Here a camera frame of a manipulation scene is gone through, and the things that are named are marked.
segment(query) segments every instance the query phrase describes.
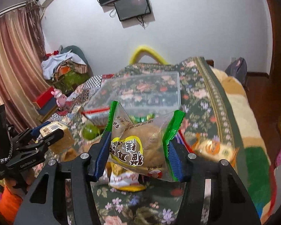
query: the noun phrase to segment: orange sleeve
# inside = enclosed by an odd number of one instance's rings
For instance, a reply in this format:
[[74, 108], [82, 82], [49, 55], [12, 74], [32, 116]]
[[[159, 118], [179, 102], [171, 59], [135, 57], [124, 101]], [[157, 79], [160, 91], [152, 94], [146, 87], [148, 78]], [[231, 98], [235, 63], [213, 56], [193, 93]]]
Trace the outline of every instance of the orange sleeve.
[[22, 201], [19, 196], [12, 194], [7, 187], [4, 188], [0, 200], [0, 213], [9, 224], [13, 224]]

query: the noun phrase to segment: wooden floor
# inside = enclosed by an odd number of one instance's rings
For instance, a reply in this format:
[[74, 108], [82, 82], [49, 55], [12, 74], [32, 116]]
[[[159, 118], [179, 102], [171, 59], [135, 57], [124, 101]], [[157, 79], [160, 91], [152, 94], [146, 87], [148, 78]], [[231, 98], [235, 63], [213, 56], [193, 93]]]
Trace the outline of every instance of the wooden floor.
[[281, 148], [281, 137], [277, 130], [281, 114], [281, 87], [275, 88], [271, 80], [262, 76], [249, 76], [247, 97], [256, 117], [272, 163]]

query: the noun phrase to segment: curtain rod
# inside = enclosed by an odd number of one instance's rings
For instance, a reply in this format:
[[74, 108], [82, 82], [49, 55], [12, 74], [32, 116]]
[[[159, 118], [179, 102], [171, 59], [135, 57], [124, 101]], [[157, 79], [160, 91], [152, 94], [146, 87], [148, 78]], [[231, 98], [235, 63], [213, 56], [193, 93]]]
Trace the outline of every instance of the curtain rod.
[[19, 7], [23, 7], [25, 5], [26, 5], [26, 2], [21, 2], [21, 3], [15, 4], [15, 5], [11, 5], [11, 6], [7, 7], [7, 8], [5, 8], [5, 9], [1, 10], [0, 11], [0, 16], [5, 14], [5, 13], [7, 13], [7, 12], [9, 12], [9, 11], [11, 11], [11, 10], [14, 10], [16, 8], [19, 8]]

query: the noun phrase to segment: yellow foam tube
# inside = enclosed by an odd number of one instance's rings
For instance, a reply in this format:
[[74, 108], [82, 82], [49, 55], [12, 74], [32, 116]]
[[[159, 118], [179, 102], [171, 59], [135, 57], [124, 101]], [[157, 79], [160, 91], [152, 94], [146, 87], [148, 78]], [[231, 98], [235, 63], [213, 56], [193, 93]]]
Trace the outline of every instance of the yellow foam tube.
[[129, 61], [129, 65], [133, 65], [136, 63], [136, 60], [138, 58], [138, 56], [142, 53], [142, 52], [146, 52], [148, 54], [150, 54], [151, 56], [153, 56], [153, 58], [161, 65], [167, 65], [169, 64], [166, 60], [163, 59], [163, 57], [161, 55], [159, 55], [156, 51], [154, 51], [152, 48], [143, 45], [143, 46], [139, 46], [137, 47], [137, 49], [134, 51], [130, 61]]

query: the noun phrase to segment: silver bolt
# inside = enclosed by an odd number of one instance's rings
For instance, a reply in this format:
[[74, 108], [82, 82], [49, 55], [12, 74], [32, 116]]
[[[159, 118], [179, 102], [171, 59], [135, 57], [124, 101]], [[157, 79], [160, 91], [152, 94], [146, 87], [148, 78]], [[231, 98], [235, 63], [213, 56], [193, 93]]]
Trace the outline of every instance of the silver bolt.
[[197, 155], [196, 155], [195, 153], [189, 153], [189, 154], [187, 155], [187, 157], [188, 157], [189, 159], [196, 159]]
[[82, 153], [81, 155], [80, 155], [80, 158], [81, 159], [87, 159], [88, 158], [88, 153]]
[[49, 166], [53, 166], [55, 163], [56, 163], [56, 160], [54, 160], [54, 159], [51, 159], [48, 161]]
[[229, 162], [225, 159], [220, 161], [223, 166], [228, 166]]

